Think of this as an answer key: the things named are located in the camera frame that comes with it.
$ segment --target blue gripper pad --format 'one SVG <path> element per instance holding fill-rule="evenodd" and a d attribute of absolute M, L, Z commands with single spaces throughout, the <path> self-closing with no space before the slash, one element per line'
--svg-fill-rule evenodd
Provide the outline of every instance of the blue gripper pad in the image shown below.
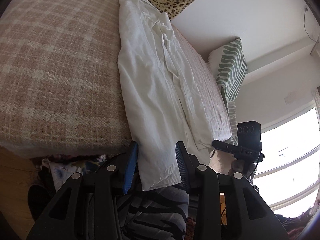
<path fill-rule="evenodd" d="M 179 144 L 176 144 L 176 159 L 179 167 L 180 177 L 184 188 L 189 188 L 189 176 L 186 165 L 184 163 Z"/>
<path fill-rule="evenodd" d="M 122 186 L 122 191 L 123 191 L 123 194 L 125 195 L 128 193 L 128 190 L 131 188 L 134 171 L 137 165 L 137 160 L 138 160 L 138 144 L 135 142 L 132 148 L 132 151 L 130 153 L 127 167 L 125 168 L 125 172 L 124 172 L 124 183 Z"/>

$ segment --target black camera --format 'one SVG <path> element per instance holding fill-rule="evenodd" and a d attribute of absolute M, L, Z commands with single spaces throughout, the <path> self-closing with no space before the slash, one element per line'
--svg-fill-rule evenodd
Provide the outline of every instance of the black camera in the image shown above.
<path fill-rule="evenodd" d="M 238 146 L 218 140 L 214 140 L 212 146 L 216 150 L 234 154 L 236 159 L 247 163 L 262 162 L 261 124 L 256 121 L 239 123 L 237 136 Z"/>

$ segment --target window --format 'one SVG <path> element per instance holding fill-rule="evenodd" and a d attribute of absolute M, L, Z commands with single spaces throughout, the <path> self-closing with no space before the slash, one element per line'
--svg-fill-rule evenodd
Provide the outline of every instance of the window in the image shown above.
<path fill-rule="evenodd" d="M 319 188 L 320 131 L 313 108 L 261 134 L 254 184 L 276 214 L 297 217 L 313 206 Z"/>

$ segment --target bed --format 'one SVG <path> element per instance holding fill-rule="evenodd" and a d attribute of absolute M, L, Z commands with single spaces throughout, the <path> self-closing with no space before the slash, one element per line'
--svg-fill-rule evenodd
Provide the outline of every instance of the bed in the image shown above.
<path fill-rule="evenodd" d="M 0 19 L 0 145 L 32 158 L 122 152 L 132 140 L 117 66 L 118 0 L 12 0 Z M 216 82 L 173 27 L 216 134 Z"/>

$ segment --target white textured bedspread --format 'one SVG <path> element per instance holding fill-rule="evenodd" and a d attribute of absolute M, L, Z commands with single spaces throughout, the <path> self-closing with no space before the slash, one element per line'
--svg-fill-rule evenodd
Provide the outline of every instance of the white textured bedspread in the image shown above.
<path fill-rule="evenodd" d="M 209 164 L 213 135 L 192 69 L 166 13 L 119 0 L 120 83 L 143 190 L 181 182 L 175 145 Z"/>

